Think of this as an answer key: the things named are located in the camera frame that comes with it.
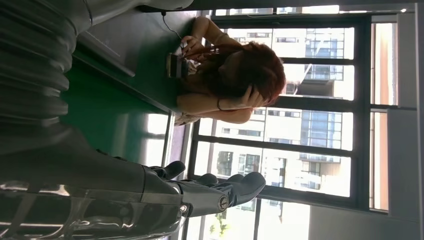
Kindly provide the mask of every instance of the window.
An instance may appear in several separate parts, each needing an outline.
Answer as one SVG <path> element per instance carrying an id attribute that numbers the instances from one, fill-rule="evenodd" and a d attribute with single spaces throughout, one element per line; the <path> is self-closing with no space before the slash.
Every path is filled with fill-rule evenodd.
<path id="1" fill-rule="evenodd" d="M 265 115 L 265 110 L 263 109 L 254 109 L 253 110 L 254 115 Z"/>
<path id="2" fill-rule="evenodd" d="M 238 205 L 235 208 L 241 209 L 243 211 L 254 212 L 256 210 L 256 199 L 253 199 L 252 201 L 248 201 L 246 203 Z"/>
<path id="3" fill-rule="evenodd" d="M 217 174 L 224 176 L 231 176 L 233 166 L 233 152 L 220 151 L 217 159 Z"/>
<path id="4" fill-rule="evenodd" d="M 280 115 L 280 111 L 277 111 L 277 110 L 268 110 L 268 115 L 269 116 L 279 116 Z"/>
<path id="5" fill-rule="evenodd" d="M 236 40 L 239 43 L 246 43 L 246 38 L 245 37 L 233 37 L 234 40 Z"/>
<path id="6" fill-rule="evenodd" d="M 270 37 L 269 32 L 248 32 L 247 37 L 248 38 L 269 38 Z"/>
<path id="7" fill-rule="evenodd" d="M 276 43 L 298 43 L 299 38 L 296 38 L 296 37 L 276 37 L 275 42 Z"/>
<path id="8" fill-rule="evenodd" d="M 372 25 L 372 104 L 398 104 L 397 28 L 396 23 L 377 23 Z"/>
<path id="9" fill-rule="evenodd" d="M 214 153 L 209 154 L 205 151 L 213 144 Z M 229 170 L 233 175 L 236 173 L 246 175 L 250 172 L 259 172 L 264 175 L 266 184 L 272 186 L 272 183 L 278 183 L 279 188 L 288 188 L 299 191 L 309 191 L 315 189 L 317 193 L 336 195 L 342 197 L 350 196 L 350 169 L 351 159 L 343 156 L 331 156 L 317 154 L 317 158 L 330 159 L 338 158 L 339 162 L 309 162 L 301 159 L 306 152 L 285 151 L 269 148 L 258 148 L 248 146 L 237 146 L 230 144 L 199 142 L 196 157 L 202 159 L 200 164 L 196 164 L 195 172 L 201 176 L 206 173 L 222 174 L 224 167 L 221 159 L 233 159 L 233 154 L 240 154 L 238 159 L 238 169 Z M 325 188 L 321 186 L 337 186 L 336 188 Z"/>
<path id="10" fill-rule="evenodd" d="M 342 114 L 336 112 L 302 112 L 300 142 L 319 148 L 342 147 Z"/>
<path id="11" fill-rule="evenodd" d="M 287 7 L 273 12 L 306 14 L 313 10 Z M 329 24 L 332 18 L 337 27 Z M 246 22 L 242 25 L 235 19 Z M 259 195 L 262 206 L 268 200 L 290 199 L 362 209 L 368 202 L 358 196 L 367 196 L 370 189 L 356 186 L 370 174 L 366 169 L 370 157 L 364 150 L 369 147 L 370 134 L 367 111 L 371 109 L 368 84 L 372 74 L 371 66 L 365 63 L 372 56 L 366 34 L 372 32 L 371 24 L 362 15 L 353 14 L 325 18 L 310 15 L 307 24 L 297 17 L 290 18 L 290 25 L 284 21 L 278 17 L 216 18 L 216 24 L 230 37 L 270 47 L 284 61 L 287 85 L 272 106 L 257 108 L 250 121 L 237 125 L 237 129 L 256 131 L 254 134 L 223 134 L 221 128 L 235 127 L 219 120 L 196 123 L 194 129 L 199 130 L 194 132 L 193 141 L 197 151 L 193 150 L 191 157 L 199 161 L 189 172 L 196 176 L 215 174 L 218 153 L 233 152 L 239 163 L 234 164 L 232 174 L 245 174 L 248 159 L 259 156 L 259 163 L 248 167 L 257 168 L 266 180 Z M 290 47 L 281 43 L 290 43 Z M 285 159 L 284 166 L 279 159 Z M 276 202 L 271 205 L 277 208 Z"/>
<path id="12" fill-rule="evenodd" d="M 285 111 L 284 112 L 284 117 L 289 117 L 289 118 L 300 118 L 301 113 L 297 112 L 297 111 Z"/>
<path id="13" fill-rule="evenodd" d="M 231 9 L 226 15 L 233 12 L 250 14 L 245 9 Z M 234 164 L 232 174 L 246 174 L 249 159 L 250 163 L 259 161 L 249 167 L 257 168 L 266 180 L 256 200 L 255 212 L 246 207 L 246 211 L 242 211 L 240 207 L 240 216 L 234 217 L 237 222 L 245 218 L 251 221 L 249 217 L 257 213 L 260 219 L 255 225 L 257 235 L 245 236 L 242 229 L 231 227 L 234 231 L 228 230 L 225 237 L 213 238 L 205 233 L 204 239 L 267 240 L 287 235 L 295 222 L 296 229 L 289 231 L 289 238 L 307 240 L 309 206 L 282 200 L 360 211 L 387 206 L 387 182 L 384 182 L 387 179 L 382 179 L 383 173 L 387 173 L 382 169 L 385 158 L 376 157 L 386 149 L 381 149 L 383 145 L 372 146 L 370 140 L 382 141 L 387 134 L 381 127 L 385 124 L 385 114 L 376 116 L 373 112 L 369 116 L 368 113 L 376 105 L 385 109 L 380 104 L 397 103 L 397 79 L 393 70 L 397 58 L 395 24 L 374 26 L 376 29 L 372 30 L 370 22 L 359 14 L 338 14 L 338 6 L 284 7 L 273 12 L 275 15 L 331 12 L 338 16 L 328 15 L 323 19 L 310 15 L 307 24 L 293 17 L 290 25 L 278 17 L 216 18 L 218 26 L 225 28 L 230 37 L 246 38 L 273 49 L 284 60 L 287 84 L 275 104 L 255 109 L 251 121 L 237 125 L 237 129 L 259 131 L 260 136 L 224 135 L 220 128 L 235 128 L 222 121 L 213 121 L 213 125 L 212 120 L 202 119 L 194 125 L 195 130 L 199 129 L 193 134 L 197 151 L 192 151 L 195 164 L 189 175 L 217 174 L 215 165 L 219 152 L 233 152 L 239 163 Z M 329 24 L 331 18 L 337 20 L 338 27 Z M 251 29 L 242 29 L 242 25 Z M 372 41 L 367 33 L 373 34 Z M 371 66 L 368 65 L 370 56 L 374 63 Z M 370 186 L 363 184 L 368 178 Z"/>
<path id="14" fill-rule="evenodd" d="M 321 163 L 302 161 L 302 172 L 306 173 L 307 177 L 300 177 L 302 180 L 300 186 L 303 188 L 319 190 L 321 187 Z"/>
<path id="15" fill-rule="evenodd" d="M 271 143 L 279 143 L 279 144 L 291 144 L 292 143 L 292 140 L 289 140 L 289 139 L 273 138 L 273 137 L 270 137 L 269 141 Z"/>
<path id="16" fill-rule="evenodd" d="M 244 136 L 252 136 L 252 137 L 261 137 L 262 132 L 261 131 L 255 131 L 255 130 L 244 130 L 239 129 L 238 135 L 244 135 Z"/>

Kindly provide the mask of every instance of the building window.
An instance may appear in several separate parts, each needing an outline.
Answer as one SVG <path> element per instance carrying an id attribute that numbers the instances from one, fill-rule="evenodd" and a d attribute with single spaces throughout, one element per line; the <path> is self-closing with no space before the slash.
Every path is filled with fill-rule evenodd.
<path id="1" fill-rule="evenodd" d="M 238 135 L 252 136 L 252 137 L 261 137 L 262 136 L 262 131 L 239 129 L 238 130 Z"/>
<path id="2" fill-rule="evenodd" d="M 253 110 L 254 115 L 265 115 L 265 110 L 263 109 L 254 109 Z"/>
<path id="3" fill-rule="evenodd" d="M 332 149 L 342 147 L 341 113 L 303 110 L 301 118 L 300 144 Z"/>
<path id="4" fill-rule="evenodd" d="M 268 115 L 269 116 L 279 116 L 280 115 L 280 111 L 268 110 Z"/>
<path id="5" fill-rule="evenodd" d="M 233 37 L 233 39 L 236 40 L 239 43 L 247 42 L 245 37 Z"/>
<path id="6" fill-rule="evenodd" d="M 285 111 L 284 117 L 290 117 L 290 118 L 300 118 L 301 113 L 298 111 Z"/>
<path id="7" fill-rule="evenodd" d="M 306 81 L 343 81 L 344 66 L 341 65 L 305 65 Z"/>
<path id="8" fill-rule="evenodd" d="M 235 207 L 236 209 L 241 209 L 244 211 L 252 211 L 254 212 L 256 209 L 256 198 L 241 205 Z"/>
<path id="9" fill-rule="evenodd" d="M 287 95 L 294 95 L 296 93 L 296 85 L 293 83 L 288 83 L 285 87 L 285 94 Z"/>
<path id="10" fill-rule="evenodd" d="M 343 59 L 345 57 L 345 30 L 334 32 L 328 28 L 306 30 L 306 57 Z"/>
<path id="11" fill-rule="evenodd" d="M 289 140 L 289 139 L 283 139 L 283 138 L 273 138 L 273 137 L 270 137 L 270 138 L 269 138 L 269 141 L 270 141 L 271 143 L 292 144 L 292 140 Z"/>
<path id="12" fill-rule="evenodd" d="M 321 164 L 317 162 L 302 161 L 302 172 L 308 173 L 309 175 L 321 176 Z M 321 183 L 316 181 L 307 180 L 302 182 L 300 186 L 308 189 L 319 190 L 321 188 Z"/>
<path id="13" fill-rule="evenodd" d="M 269 38 L 271 33 L 269 32 L 248 32 L 248 38 Z"/>
<path id="14" fill-rule="evenodd" d="M 297 37 L 277 37 L 275 38 L 276 43 L 298 43 L 299 38 Z"/>
<path id="15" fill-rule="evenodd" d="M 217 172 L 219 175 L 231 176 L 231 170 L 233 166 L 233 152 L 220 151 L 218 154 L 217 161 Z"/>

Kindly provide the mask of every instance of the bracelet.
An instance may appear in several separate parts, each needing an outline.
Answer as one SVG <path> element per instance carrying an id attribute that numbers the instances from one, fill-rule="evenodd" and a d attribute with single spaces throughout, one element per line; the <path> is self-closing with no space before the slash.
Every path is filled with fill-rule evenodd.
<path id="1" fill-rule="evenodd" d="M 220 101 L 221 101 L 221 99 L 220 99 L 220 98 L 218 98 L 218 101 L 216 101 L 216 107 L 218 107 L 218 109 L 219 109 L 220 111 L 223 111 L 223 110 L 221 109 L 221 107 L 220 107 Z"/>

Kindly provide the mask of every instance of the floor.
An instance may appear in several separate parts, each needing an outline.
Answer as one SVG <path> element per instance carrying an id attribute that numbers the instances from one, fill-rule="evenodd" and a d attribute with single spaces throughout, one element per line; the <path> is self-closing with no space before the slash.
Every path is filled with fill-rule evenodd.
<path id="1" fill-rule="evenodd" d="M 67 73 L 70 87 L 62 97 L 69 104 L 69 114 L 62 120 L 79 128 L 93 148 L 131 162 L 158 166 L 162 163 L 168 113 L 131 95 L 124 87 L 117 87 L 114 82 L 124 83 L 136 90 L 136 94 L 174 109 L 175 85 L 172 79 L 166 78 L 165 59 L 169 52 L 175 51 L 180 40 L 165 27 L 160 13 L 140 14 L 141 24 L 131 24 L 143 31 L 138 34 L 142 47 L 135 77 L 123 76 L 91 53 L 77 48 L 75 54 L 86 61 L 74 60 L 72 70 Z M 194 16 L 196 12 L 171 12 L 165 19 L 172 29 L 185 35 Z M 173 161 L 179 160 L 184 136 L 181 128 L 175 131 Z"/>

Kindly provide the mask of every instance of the white wall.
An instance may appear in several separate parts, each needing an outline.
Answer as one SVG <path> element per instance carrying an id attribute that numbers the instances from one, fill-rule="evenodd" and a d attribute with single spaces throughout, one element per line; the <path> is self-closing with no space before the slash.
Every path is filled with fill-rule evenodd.
<path id="1" fill-rule="evenodd" d="M 416 107 L 415 18 L 402 14 L 398 20 L 399 103 Z M 421 239 L 417 111 L 390 110 L 387 118 L 389 215 L 313 206 L 309 240 Z"/>
<path id="2" fill-rule="evenodd" d="M 311 207 L 309 240 L 418 240 L 417 222 L 384 215 Z"/>

